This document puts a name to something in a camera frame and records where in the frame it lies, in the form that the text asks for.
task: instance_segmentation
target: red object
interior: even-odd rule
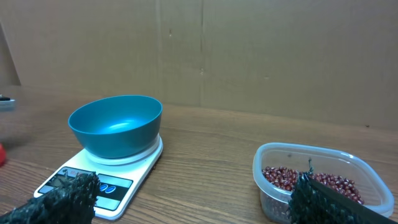
[[[3,148],[2,144],[0,143],[0,166],[2,166],[5,161],[6,161],[6,150]]]

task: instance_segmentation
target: brown wood grain surface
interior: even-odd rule
[[[68,116],[104,96],[10,86],[17,100],[0,114],[0,214],[33,191],[81,146]],[[264,114],[165,105],[163,155],[118,223],[270,223],[260,208],[252,160],[266,142],[330,147],[365,160],[398,196],[398,132]],[[398,221],[397,202],[392,219]],[[108,223],[95,219],[93,223]]]

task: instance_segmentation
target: black object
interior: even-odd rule
[[[291,195],[288,210],[291,223],[396,223],[311,179],[312,172],[310,159],[310,172],[298,178]]]
[[[61,180],[62,186],[0,217],[0,224],[89,224],[100,192],[95,173]]]
[[[0,101],[10,101],[10,100],[11,100],[10,97],[5,97],[5,96],[0,95]]]

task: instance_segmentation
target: beige wall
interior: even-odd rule
[[[398,129],[396,0],[3,0],[0,20],[23,85]]]
[[[0,23],[0,88],[7,85],[19,85],[19,80]]]

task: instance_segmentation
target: bowl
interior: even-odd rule
[[[140,153],[155,141],[162,110],[162,103],[149,96],[114,96],[78,108],[68,124],[88,152],[122,158]]]
[[[394,211],[394,197],[378,174],[360,158],[343,151],[287,143],[262,145],[253,160],[254,181],[260,188],[260,201],[266,216],[278,223],[290,223],[287,209],[291,192],[272,185],[262,174],[269,167],[288,167],[308,171],[312,158],[314,173],[332,173],[355,181],[364,206],[389,217]]]

